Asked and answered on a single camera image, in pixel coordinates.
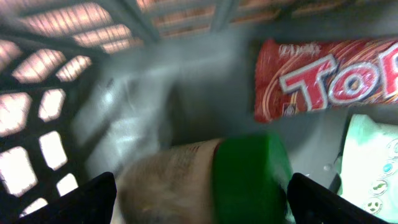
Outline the green lid jar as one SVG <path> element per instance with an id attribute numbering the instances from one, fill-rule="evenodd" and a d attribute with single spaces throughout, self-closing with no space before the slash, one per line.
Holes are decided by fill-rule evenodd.
<path id="1" fill-rule="evenodd" d="M 273 134 L 175 146 L 121 172 L 111 221 L 285 223 L 291 175 Z"/>

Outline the white wet wipes pack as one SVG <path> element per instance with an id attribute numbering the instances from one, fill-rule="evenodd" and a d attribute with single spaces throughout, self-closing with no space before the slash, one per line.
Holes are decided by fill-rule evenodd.
<path id="1" fill-rule="evenodd" d="M 346 133 L 340 177 L 345 200 L 397 223 L 397 126 L 354 114 Z"/>

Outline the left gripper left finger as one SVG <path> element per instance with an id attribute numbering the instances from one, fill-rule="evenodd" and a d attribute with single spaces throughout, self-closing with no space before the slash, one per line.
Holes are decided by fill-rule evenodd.
<path id="1" fill-rule="evenodd" d="M 16 224 L 110 224 L 116 200 L 113 173 L 104 172 Z"/>

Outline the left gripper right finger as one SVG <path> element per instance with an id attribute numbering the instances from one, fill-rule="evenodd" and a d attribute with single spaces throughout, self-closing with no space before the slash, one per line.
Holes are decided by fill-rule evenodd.
<path id="1" fill-rule="evenodd" d="M 289 181 L 287 200 L 296 224 L 387 224 L 300 173 Z"/>

